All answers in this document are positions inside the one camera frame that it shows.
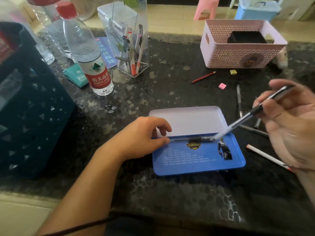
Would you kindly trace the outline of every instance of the clear plastic pen holder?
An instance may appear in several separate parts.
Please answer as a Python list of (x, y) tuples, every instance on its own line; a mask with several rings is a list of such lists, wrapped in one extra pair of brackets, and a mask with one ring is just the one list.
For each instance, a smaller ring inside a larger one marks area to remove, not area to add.
[(118, 69), (135, 78), (149, 67), (147, 0), (116, 0), (112, 7), (105, 31), (119, 61)]

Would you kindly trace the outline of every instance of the teal packet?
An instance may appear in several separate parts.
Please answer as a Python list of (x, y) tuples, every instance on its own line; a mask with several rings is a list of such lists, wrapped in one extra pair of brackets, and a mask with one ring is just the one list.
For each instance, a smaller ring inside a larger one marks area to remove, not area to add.
[(65, 69), (63, 74), (80, 88), (89, 83), (78, 63)]

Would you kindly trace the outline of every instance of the pink eraser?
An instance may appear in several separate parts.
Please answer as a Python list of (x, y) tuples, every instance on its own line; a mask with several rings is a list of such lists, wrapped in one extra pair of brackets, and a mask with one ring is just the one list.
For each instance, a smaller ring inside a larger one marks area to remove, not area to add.
[(224, 83), (221, 83), (221, 84), (219, 85), (219, 88), (222, 89), (222, 90), (225, 89), (225, 87), (226, 87), (226, 85), (225, 85)]

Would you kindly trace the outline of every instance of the dark blue basket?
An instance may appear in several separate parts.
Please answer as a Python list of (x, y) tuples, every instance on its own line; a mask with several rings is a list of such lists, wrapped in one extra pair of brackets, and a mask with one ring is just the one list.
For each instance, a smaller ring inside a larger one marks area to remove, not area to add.
[(0, 22), (16, 51), (0, 65), (0, 174), (35, 177), (75, 103), (19, 23)]

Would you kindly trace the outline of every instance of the red bottle cap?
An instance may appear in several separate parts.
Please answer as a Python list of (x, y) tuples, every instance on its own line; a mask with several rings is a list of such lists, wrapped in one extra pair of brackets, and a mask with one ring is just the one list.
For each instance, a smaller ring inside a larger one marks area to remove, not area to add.
[(72, 2), (60, 1), (56, 5), (56, 10), (64, 19), (72, 19), (77, 17), (78, 13)]
[(27, 0), (27, 2), (31, 5), (41, 6), (41, 7), (52, 5), (59, 1), (61, 0)]

